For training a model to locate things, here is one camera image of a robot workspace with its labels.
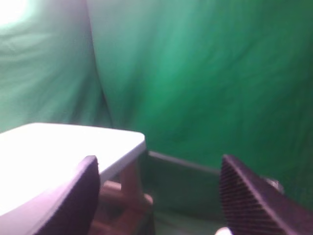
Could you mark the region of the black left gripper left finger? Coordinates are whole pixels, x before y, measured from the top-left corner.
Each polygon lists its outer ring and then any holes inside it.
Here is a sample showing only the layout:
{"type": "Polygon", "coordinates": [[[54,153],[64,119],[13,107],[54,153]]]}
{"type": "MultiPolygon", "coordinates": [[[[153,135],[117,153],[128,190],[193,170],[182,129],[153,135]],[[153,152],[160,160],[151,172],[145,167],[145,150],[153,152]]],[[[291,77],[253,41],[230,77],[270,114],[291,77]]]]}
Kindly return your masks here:
{"type": "Polygon", "coordinates": [[[2,235],[86,235],[98,204],[100,176],[95,156],[57,163],[0,181],[2,235]]]}

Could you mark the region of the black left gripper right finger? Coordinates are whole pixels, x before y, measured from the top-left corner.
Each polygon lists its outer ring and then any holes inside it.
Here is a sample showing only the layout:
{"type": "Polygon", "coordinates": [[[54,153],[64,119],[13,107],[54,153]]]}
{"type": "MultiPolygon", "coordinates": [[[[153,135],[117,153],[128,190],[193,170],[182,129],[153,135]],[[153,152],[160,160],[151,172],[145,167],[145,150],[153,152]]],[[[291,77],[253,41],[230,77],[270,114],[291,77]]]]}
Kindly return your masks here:
{"type": "Polygon", "coordinates": [[[234,235],[311,235],[313,213],[289,199],[238,158],[224,155],[219,195],[234,235]]]}

